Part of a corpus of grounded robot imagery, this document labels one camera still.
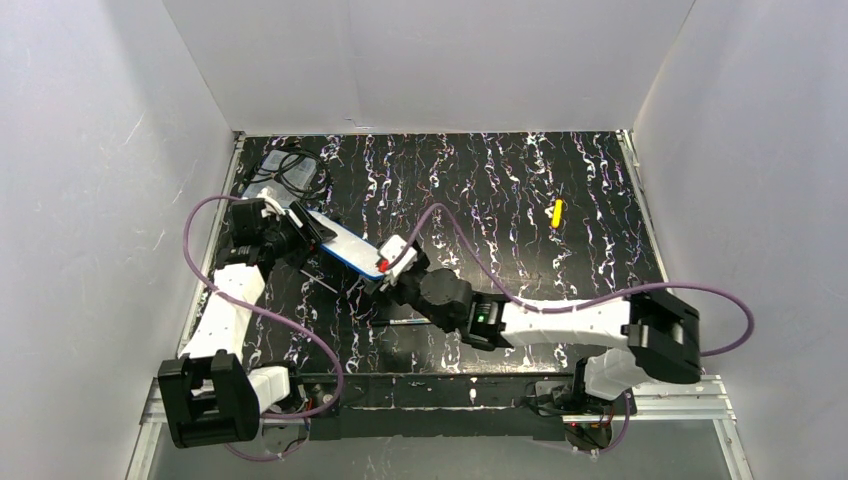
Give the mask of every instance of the black bracket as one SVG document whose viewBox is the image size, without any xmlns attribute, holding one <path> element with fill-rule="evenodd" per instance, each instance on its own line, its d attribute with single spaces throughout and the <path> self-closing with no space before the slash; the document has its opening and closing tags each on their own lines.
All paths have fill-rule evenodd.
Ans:
<svg viewBox="0 0 848 480">
<path fill-rule="evenodd" d="M 299 202 L 292 202 L 286 215 L 263 215 L 262 198 L 234 201 L 231 235 L 233 245 L 221 249 L 217 268 L 233 263 L 257 265 L 267 281 L 278 259 L 302 268 L 318 247 L 336 237 L 336 232 L 315 220 Z"/>
<path fill-rule="evenodd" d="M 157 379 L 177 447 L 243 442 L 259 432 L 259 401 L 234 354 L 165 360 Z M 213 390 L 199 391 L 204 380 Z"/>
<path fill-rule="evenodd" d="M 631 295 L 630 324 L 621 327 L 636 365 L 662 382 L 698 383 L 698 311 L 665 290 Z"/>
</svg>

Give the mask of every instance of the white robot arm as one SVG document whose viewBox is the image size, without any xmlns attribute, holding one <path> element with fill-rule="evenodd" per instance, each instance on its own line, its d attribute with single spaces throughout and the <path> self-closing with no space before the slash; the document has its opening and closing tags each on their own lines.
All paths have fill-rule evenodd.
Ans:
<svg viewBox="0 0 848 480">
<path fill-rule="evenodd" d="M 611 404 L 624 391 L 650 379 L 696 383 L 700 379 L 698 314 L 665 291 L 611 300 L 577 309 L 582 301 L 527 302 L 535 313 L 499 294 L 476 292 L 449 269 L 429 271 L 429 260 L 413 243 L 395 235 L 379 250 L 298 203 L 282 209 L 263 198 L 234 202 L 232 248 L 218 254 L 215 285 L 254 304 L 278 259 L 300 267 L 318 248 L 356 271 L 366 292 L 409 304 L 445 332 L 482 350 L 539 343 L 600 345 L 609 350 L 578 363 L 573 382 L 549 395 L 560 412 L 585 413 Z M 287 366 L 246 374 L 242 345 L 251 312 L 213 294 L 179 358 L 162 363 L 159 384 L 172 438 L 179 447 L 250 440 L 259 417 L 274 404 L 303 402 Z"/>
</svg>

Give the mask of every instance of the black tabletop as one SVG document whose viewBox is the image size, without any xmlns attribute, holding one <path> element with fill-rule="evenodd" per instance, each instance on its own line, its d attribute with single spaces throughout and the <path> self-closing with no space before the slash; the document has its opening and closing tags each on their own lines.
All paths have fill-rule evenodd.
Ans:
<svg viewBox="0 0 848 480">
<path fill-rule="evenodd" d="M 661 281 L 613 132 L 330 135 L 297 137 L 319 152 L 333 184 L 310 207 L 337 218 L 373 244 L 404 238 L 428 205 L 447 205 L 477 253 L 513 292 L 539 300 L 590 299 L 636 281 Z M 294 137 L 251 137 L 233 192 L 275 146 Z M 546 213 L 562 199 L 559 228 Z M 477 290 L 494 291 L 438 214 L 420 242 L 434 265 L 451 268 Z M 228 241 L 226 224 L 220 243 Z M 304 269 L 272 273 L 260 305 L 321 335 L 347 373 L 520 374 L 567 372 L 598 347 L 535 345 L 482 352 L 431 325 L 377 327 L 417 315 L 377 308 L 362 285 L 320 255 Z M 291 360 L 301 372 L 326 373 L 319 348 L 285 327 L 254 318 L 245 337 L 249 366 Z"/>
</svg>

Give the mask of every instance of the white wall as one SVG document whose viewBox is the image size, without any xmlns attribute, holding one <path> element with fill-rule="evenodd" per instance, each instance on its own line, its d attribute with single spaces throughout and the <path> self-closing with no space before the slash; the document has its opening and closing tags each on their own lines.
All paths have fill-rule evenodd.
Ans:
<svg viewBox="0 0 848 480">
<path fill-rule="evenodd" d="M 165 0 L 249 133 L 633 125 L 692 0 Z"/>
<path fill-rule="evenodd" d="M 844 478 L 848 431 L 848 5 L 699 1 L 635 126 L 671 276 L 759 317 L 707 363 L 757 478 Z M 740 315 L 692 296 L 703 343 Z"/>
<path fill-rule="evenodd" d="M 230 129 L 159 0 L 4 2 L 0 80 L 0 478 L 123 478 Z"/>
</svg>

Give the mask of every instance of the purple cable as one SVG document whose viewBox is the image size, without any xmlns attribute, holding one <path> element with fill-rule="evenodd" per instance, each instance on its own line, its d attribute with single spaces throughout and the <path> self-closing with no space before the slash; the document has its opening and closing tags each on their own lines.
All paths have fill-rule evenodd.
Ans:
<svg viewBox="0 0 848 480">
<path fill-rule="evenodd" d="M 214 196 L 211 196 L 209 198 L 205 198 L 205 199 L 201 200 L 200 203 L 198 203 L 197 205 L 194 206 L 194 208 L 191 209 L 191 213 L 188 214 L 188 219 L 186 220 L 185 228 L 183 229 L 183 256 L 185 257 L 186 263 L 188 263 L 188 268 L 191 269 L 191 271 L 194 273 L 194 275 L 198 279 L 200 279 L 200 281 L 204 285 L 206 285 L 206 287 L 208 287 L 209 290 L 213 294 L 220 296 L 224 300 L 226 300 L 226 301 L 228 301 L 228 302 L 230 302 L 234 305 L 238 305 L 239 307 L 246 308 L 250 311 L 256 312 L 263 317 L 267 317 L 267 318 L 270 318 L 271 320 L 274 320 L 275 322 L 280 322 L 283 325 L 285 325 L 285 326 L 287 326 L 287 327 L 289 327 L 293 330 L 296 330 L 296 331 L 306 335 L 310 339 L 312 339 L 312 341 L 315 342 L 315 344 L 318 345 L 321 348 L 321 350 L 323 350 L 324 353 L 327 354 L 328 357 L 330 357 L 330 362 L 332 362 L 332 364 L 333 364 L 333 370 L 336 372 L 336 379 L 338 380 L 338 384 L 336 385 L 336 391 L 333 393 L 333 398 L 331 398 L 329 402 L 326 402 L 323 405 L 315 407 L 312 410 L 306 410 L 305 412 L 291 413 L 291 414 L 287 414 L 287 415 L 266 413 L 264 416 L 266 418 L 279 418 L 279 419 L 283 419 L 283 420 L 289 420 L 289 419 L 295 419 L 295 418 L 308 418 L 308 417 L 311 417 L 313 415 L 317 415 L 317 414 L 329 409 L 339 400 L 339 397 L 341 397 L 341 395 L 342 395 L 342 389 L 344 388 L 344 369 L 342 368 L 342 364 L 339 361 L 339 357 L 336 356 L 335 352 L 333 352 L 333 349 L 331 349 L 330 346 L 327 345 L 327 343 L 324 342 L 324 340 L 321 339 L 321 337 L 319 337 L 313 331 L 307 329 L 303 325 L 301 325 L 297 322 L 293 322 L 293 321 L 289 320 L 288 318 L 286 318 L 282 315 L 276 314 L 276 313 L 274 313 L 270 310 L 266 310 L 264 308 L 257 307 L 256 305 L 251 305 L 250 303 L 244 302 L 244 301 L 239 300 L 237 298 L 233 298 L 233 297 L 227 295 L 226 293 L 220 291 L 218 289 L 218 287 L 215 286 L 215 284 L 212 283 L 212 281 L 209 280 L 209 278 L 200 271 L 200 269 L 194 263 L 194 260 L 191 259 L 191 255 L 188 252 L 188 239 L 189 239 L 189 232 L 191 231 L 191 222 L 194 221 L 194 216 L 197 215 L 197 212 L 200 210 L 201 207 L 203 207 L 204 205 L 206 205 L 209 202 L 214 202 L 215 200 L 235 201 L 235 200 L 239 200 L 239 198 L 232 197 L 230 195 L 214 195 Z"/>
<path fill-rule="evenodd" d="M 306 443 L 307 440 L 308 439 L 303 439 L 302 441 L 298 442 L 297 445 L 295 445 L 294 448 L 292 448 L 291 450 L 289 450 L 287 452 L 282 452 L 282 453 L 279 453 L 277 455 L 266 455 L 264 457 L 257 457 L 255 455 L 249 455 L 247 453 L 241 452 L 238 449 L 236 449 L 236 447 L 234 447 L 231 443 L 225 443 L 224 448 L 226 448 L 227 451 L 229 451 L 230 453 L 239 457 L 242 460 L 247 460 L 248 462 L 267 463 L 267 462 L 276 462 L 278 460 L 282 460 L 282 459 L 288 457 L 292 453 L 300 450 L 300 447 L 302 447 L 303 444 Z"/>
<path fill-rule="evenodd" d="M 454 232 L 456 232 L 457 236 L 459 237 L 459 240 L 460 240 L 460 243 L 462 243 L 462 246 L 468 251 L 469 254 L 471 254 L 471 258 L 473 258 L 474 261 L 477 263 L 477 265 L 480 266 L 480 269 L 483 270 L 483 273 L 485 273 L 486 276 L 489 277 L 489 279 L 498 288 L 498 290 L 503 292 L 503 294 L 506 295 L 506 297 L 509 298 L 510 301 L 515 302 L 518 305 L 521 305 L 522 307 L 524 307 L 528 311 L 543 313 L 543 314 L 544 313 L 567 313 L 567 312 L 573 312 L 575 310 L 583 310 L 583 309 L 586 309 L 586 308 L 594 307 L 595 305 L 598 305 L 598 304 L 601 304 L 601 303 L 604 303 L 604 302 L 608 302 L 610 300 L 613 300 L 613 299 L 616 299 L 616 298 L 619 298 L 619 297 L 625 297 L 625 296 L 628 296 L 628 295 L 633 295 L 633 294 L 636 294 L 636 293 L 649 292 L 649 291 L 652 291 L 652 290 L 661 290 L 661 289 L 665 289 L 665 288 L 680 288 L 680 289 L 684 289 L 684 290 L 699 290 L 699 291 L 702 291 L 702 292 L 708 292 L 708 293 L 712 293 L 714 295 L 718 295 L 720 297 L 724 297 L 724 298 L 730 300 L 731 302 L 735 303 L 740 309 L 742 309 L 742 311 L 745 313 L 745 318 L 748 321 L 747 328 L 745 329 L 745 332 L 742 334 L 742 336 L 739 337 L 739 339 L 737 339 L 736 341 L 734 341 L 734 342 L 732 342 L 729 345 L 726 345 L 724 347 L 717 348 L 715 350 L 708 350 L 706 352 L 701 352 L 702 357 L 711 357 L 711 356 L 714 356 L 714 355 L 721 355 L 722 353 L 727 353 L 731 350 L 734 350 L 734 349 L 738 348 L 740 345 L 742 345 L 743 343 L 747 342 L 748 339 L 751 338 L 751 335 L 753 335 L 753 333 L 754 333 L 754 312 L 751 311 L 751 309 L 748 307 L 748 305 L 745 305 L 745 302 L 743 302 L 739 297 L 737 297 L 736 295 L 734 295 L 734 294 L 732 294 L 728 291 L 725 291 L 725 290 L 722 290 L 722 289 L 719 289 L 719 288 L 709 287 L 709 286 L 706 286 L 706 285 L 701 285 L 699 283 L 690 283 L 690 282 L 647 283 L 647 284 L 644 284 L 644 285 L 638 285 L 638 286 L 635 286 L 635 287 L 625 288 L 623 290 L 619 290 L 617 292 L 613 292 L 613 293 L 610 293 L 608 295 L 604 295 L 602 297 L 598 297 L 598 298 L 589 300 L 587 302 L 584 302 L 584 303 L 577 305 L 576 307 L 565 306 L 565 307 L 540 308 L 540 307 L 537 307 L 533 304 L 526 303 L 524 300 L 513 295 L 512 292 L 510 292 L 509 289 L 506 288 L 506 285 L 504 285 L 503 282 L 501 282 L 501 280 L 494 273 L 492 273 L 491 270 L 489 270 L 486 267 L 486 265 L 483 263 L 483 261 L 480 259 L 480 257 L 477 256 L 476 253 L 474 253 L 474 248 L 471 246 L 471 242 L 468 241 L 468 237 L 465 236 L 465 233 L 462 231 L 462 228 L 460 228 L 459 222 L 456 221 L 456 218 L 453 216 L 453 214 L 450 212 L 450 210 L 448 210 L 447 207 L 445 207 L 441 203 L 434 203 L 434 204 L 430 205 L 429 207 L 427 207 L 427 210 L 425 210 L 424 214 L 421 216 L 421 218 L 418 219 L 418 223 L 415 224 L 415 228 L 412 229 L 412 232 L 407 237 L 406 245 L 404 245 L 403 249 L 400 251 L 400 253 L 395 258 L 395 260 L 388 265 L 388 268 L 394 267 L 395 264 L 397 264 L 400 261 L 400 259 L 403 258 L 403 256 L 406 254 L 406 252 L 412 246 L 412 242 L 414 242 L 415 239 L 418 238 L 418 234 L 421 232 L 421 229 L 424 228 L 424 225 L 427 223 L 427 220 L 429 220 L 430 216 L 433 214 L 433 212 L 437 208 L 441 209 L 442 211 L 444 211 L 447 214 L 451 223 L 453 223 Z"/>
</svg>

